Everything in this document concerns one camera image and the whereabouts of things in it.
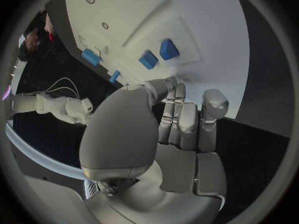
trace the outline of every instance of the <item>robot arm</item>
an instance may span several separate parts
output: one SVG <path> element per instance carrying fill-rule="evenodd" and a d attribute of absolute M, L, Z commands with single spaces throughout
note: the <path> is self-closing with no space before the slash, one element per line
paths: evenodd
<path fill-rule="evenodd" d="M 46 93 L 36 96 L 16 95 L 12 97 L 13 113 L 52 113 L 57 119 L 67 123 L 88 124 L 93 106 L 88 98 L 83 100 L 70 97 L 53 98 Z"/>

